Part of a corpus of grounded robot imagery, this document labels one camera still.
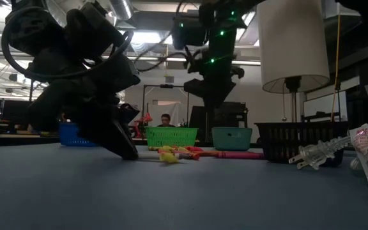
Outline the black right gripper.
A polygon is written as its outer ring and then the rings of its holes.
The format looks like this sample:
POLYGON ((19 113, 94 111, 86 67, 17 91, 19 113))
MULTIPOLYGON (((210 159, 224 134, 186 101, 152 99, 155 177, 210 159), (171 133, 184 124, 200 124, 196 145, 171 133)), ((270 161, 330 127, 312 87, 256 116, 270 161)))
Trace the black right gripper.
POLYGON ((236 84, 232 81, 230 67, 214 66, 211 61, 195 60, 190 63, 188 73, 198 73, 203 77, 192 79, 184 83, 184 90, 187 93, 203 98, 204 107, 207 112, 219 108, 225 98, 236 84))

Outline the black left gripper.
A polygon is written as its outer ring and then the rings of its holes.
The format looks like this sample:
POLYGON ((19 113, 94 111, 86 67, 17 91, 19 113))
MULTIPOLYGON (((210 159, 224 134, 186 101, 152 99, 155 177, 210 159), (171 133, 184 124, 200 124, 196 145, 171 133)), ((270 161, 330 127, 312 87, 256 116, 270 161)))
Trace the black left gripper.
POLYGON ((123 160, 137 160, 127 127, 134 110, 120 104, 117 93, 138 83, 139 73, 130 60, 111 64, 97 75, 54 80, 28 107, 27 120, 35 130, 53 131, 64 114, 77 125, 80 137, 123 160))

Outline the white crayon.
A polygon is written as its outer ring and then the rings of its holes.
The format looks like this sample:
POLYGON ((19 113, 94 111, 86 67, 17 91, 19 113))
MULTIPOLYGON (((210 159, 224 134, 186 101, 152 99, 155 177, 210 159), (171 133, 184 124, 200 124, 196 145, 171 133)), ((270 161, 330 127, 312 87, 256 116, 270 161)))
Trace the white crayon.
MULTIPOLYGON (((200 156, 191 153, 173 153, 173 155, 179 160, 199 160, 200 156)), ((139 159, 143 160, 160 160, 159 153, 142 153, 139 155, 139 159)))

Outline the blue plastic basket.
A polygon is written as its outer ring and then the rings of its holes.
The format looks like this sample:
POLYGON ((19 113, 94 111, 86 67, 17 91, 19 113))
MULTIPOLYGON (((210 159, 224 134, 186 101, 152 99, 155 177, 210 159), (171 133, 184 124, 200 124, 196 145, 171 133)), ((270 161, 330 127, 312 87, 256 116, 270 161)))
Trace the blue plastic basket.
POLYGON ((96 144, 89 142, 77 135, 79 129, 74 123, 59 124, 59 140, 63 146, 73 147, 96 147, 96 144))

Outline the pink crayon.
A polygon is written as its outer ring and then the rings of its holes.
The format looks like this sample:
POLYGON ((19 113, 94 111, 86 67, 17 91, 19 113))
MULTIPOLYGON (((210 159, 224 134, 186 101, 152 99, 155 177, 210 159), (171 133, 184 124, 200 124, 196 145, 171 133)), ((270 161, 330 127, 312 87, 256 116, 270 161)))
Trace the pink crayon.
POLYGON ((216 154, 216 158, 232 158, 232 159, 252 159, 262 160, 265 156, 262 153, 254 152, 237 152, 237 151, 222 151, 216 154))

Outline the black cabinet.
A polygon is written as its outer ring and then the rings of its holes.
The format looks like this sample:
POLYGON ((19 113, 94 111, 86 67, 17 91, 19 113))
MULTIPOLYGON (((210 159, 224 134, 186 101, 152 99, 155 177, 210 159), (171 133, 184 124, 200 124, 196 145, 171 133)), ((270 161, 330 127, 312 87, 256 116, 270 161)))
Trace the black cabinet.
POLYGON ((247 128, 248 121, 245 102, 224 102, 219 108, 208 110, 204 106, 192 106, 190 113, 190 128, 197 128, 196 139, 201 142, 211 142, 212 128, 235 127, 247 128))

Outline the red desk lamp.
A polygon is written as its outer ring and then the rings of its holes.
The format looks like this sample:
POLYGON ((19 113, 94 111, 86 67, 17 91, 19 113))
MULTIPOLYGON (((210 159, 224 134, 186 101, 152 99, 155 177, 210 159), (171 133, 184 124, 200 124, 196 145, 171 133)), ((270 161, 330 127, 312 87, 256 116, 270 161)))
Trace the red desk lamp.
POLYGON ((135 138, 144 138, 146 126, 153 121, 150 114, 147 112, 142 118, 134 121, 134 134, 135 138))

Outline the teal plastic basket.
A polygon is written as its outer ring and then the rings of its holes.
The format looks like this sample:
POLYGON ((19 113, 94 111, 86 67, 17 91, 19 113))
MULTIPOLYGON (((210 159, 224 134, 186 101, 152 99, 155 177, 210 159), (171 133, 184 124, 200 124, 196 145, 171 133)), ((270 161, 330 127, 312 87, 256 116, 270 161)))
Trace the teal plastic basket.
POLYGON ((247 151, 250 148, 251 128, 214 127, 211 131, 213 146, 217 150, 247 151))

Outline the person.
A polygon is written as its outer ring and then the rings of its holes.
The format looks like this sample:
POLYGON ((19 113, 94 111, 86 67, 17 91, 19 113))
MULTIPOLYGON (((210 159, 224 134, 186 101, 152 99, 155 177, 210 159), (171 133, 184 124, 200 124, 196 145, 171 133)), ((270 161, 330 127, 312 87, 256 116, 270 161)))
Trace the person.
POLYGON ((174 127, 174 125, 171 124, 171 117, 169 114, 163 114, 161 115, 161 124, 158 127, 174 127))

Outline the green plastic basket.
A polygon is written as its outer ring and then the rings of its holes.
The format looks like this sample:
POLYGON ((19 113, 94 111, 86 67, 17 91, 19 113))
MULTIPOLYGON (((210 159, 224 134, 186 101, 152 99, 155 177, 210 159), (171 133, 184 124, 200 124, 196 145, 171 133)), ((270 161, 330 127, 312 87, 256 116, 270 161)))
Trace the green plastic basket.
POLYGON ((147 126, 148 146, 193 146, 196 141, 197 128, 147 126))

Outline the black plastic basket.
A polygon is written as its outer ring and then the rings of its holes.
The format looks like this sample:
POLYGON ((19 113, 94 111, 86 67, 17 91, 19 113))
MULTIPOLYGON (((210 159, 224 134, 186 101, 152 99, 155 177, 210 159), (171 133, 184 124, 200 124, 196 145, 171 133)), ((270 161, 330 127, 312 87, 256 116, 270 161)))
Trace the black plastic basket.
POLYGON ((348 135, 348 122, 256 123, 266 159, 288 163, 300 146, 327 142, 348 135))

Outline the white lamp shade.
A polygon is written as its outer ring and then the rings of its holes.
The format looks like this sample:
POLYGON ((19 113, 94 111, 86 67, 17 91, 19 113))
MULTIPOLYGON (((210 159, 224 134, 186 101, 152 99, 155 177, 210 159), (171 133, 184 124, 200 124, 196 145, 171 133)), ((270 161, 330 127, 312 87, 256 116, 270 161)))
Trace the white lamp shade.
POLYGON ((330 80, 321 0, 265 0, 257 5, 261 79, 269 93, 296 94, 330 80))

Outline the whiteboard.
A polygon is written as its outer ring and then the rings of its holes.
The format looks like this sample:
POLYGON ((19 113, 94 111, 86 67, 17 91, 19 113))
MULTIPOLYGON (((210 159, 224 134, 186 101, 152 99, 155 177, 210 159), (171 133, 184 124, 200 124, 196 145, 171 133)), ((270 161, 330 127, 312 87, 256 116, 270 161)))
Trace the whiteboard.
POLYGON ((304 116, 314 116, 317 112, 329 114, 334 110, 335 120, 348 120, 348 112, 346 105, 346 92, 340 91, 335 96, 334 109, 332 108, 333 94, 311 99, 303 103, 304 116))

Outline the black aluminium table frame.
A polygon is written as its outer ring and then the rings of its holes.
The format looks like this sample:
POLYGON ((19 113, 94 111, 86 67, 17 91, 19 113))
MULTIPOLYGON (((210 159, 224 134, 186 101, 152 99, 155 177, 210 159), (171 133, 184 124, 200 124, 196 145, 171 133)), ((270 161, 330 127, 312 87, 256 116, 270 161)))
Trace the black aluminium table frame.
MULTIPOLYGON (((35 144, 52 144, 60 143, 58 137, 0 137, 0 146, 21 146, 35 144)), ((134 141, 135 145, 147 145, 147 141, 134 141)), ((197 147, 213 147, 212 142, 195 142, 197 147)), ((262 148, 262 144, 251 143, 250 148, 262 148)))

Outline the silver ceiling duct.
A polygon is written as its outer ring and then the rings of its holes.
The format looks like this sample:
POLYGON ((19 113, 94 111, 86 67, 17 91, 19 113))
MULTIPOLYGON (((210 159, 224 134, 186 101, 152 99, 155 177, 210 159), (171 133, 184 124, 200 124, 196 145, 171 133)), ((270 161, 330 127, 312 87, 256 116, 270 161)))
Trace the silver ceiling duct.
POLYGON ((114 16, 118 20, 128 20, 134 14, 130 0, 109 0, 114 16))

